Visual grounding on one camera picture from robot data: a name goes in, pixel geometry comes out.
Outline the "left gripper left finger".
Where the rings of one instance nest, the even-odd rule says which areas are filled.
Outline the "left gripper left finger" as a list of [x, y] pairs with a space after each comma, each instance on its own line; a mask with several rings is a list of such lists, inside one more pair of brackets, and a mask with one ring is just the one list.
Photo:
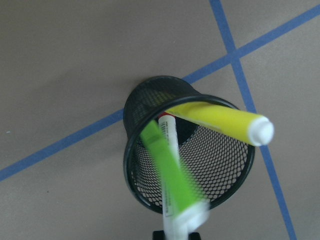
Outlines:
[[152, 233], [152, 240], [165, 240], [165, 232], [163, 230], [156, 230]]

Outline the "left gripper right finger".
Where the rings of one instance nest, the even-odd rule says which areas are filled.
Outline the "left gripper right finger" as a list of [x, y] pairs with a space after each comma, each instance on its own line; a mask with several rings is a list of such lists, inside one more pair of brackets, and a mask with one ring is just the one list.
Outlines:
[[199, 232], [192, 232], [188, 235], [189, 240], [201, 240], [201, 235]]

